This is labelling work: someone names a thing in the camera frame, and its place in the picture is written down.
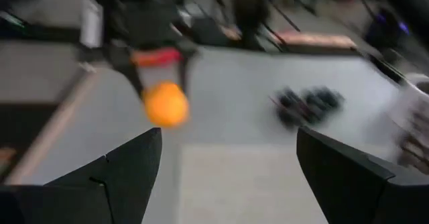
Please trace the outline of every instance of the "orange ball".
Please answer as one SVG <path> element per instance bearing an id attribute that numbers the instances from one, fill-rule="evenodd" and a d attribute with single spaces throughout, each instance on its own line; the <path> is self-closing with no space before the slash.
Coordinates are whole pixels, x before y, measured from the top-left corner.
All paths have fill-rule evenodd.
<path id="1" fill-rule="evenodd" d="M 188 99 L 177 84 L 162 82 L 143 96 L 147 117 L 155 125 L 175 127 L 188 119 Z"/>

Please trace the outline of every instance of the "table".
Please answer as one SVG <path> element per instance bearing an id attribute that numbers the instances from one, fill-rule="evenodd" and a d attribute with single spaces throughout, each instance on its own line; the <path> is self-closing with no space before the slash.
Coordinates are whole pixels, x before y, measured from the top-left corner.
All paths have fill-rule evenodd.
<path id="1" fill-rule="evenodd" d="M 268 99 L 285 86 L 295 91 L 319 85 L 337 90 L 346 99 L 343 110 L 315 130 L 376 156 L 393 156 L 393 128 L 383 112 L 397 87 L 360 57 L 201 48 L 190 75 L 191 120 L 177 129 L 163 129 L 160 172 L 143 223 L 176 222 L 183 145 L 293 147 L 296 132 L 280 124 Z M 131 86 L 110 69 L 89 74 L 69 99 L 45 128 L 44 141 L 38 139 L 50 147 L 30 156 L 27 166 L 21 166 L 27 171 L 10 183 L 51 181 L 152 127 Z"/>

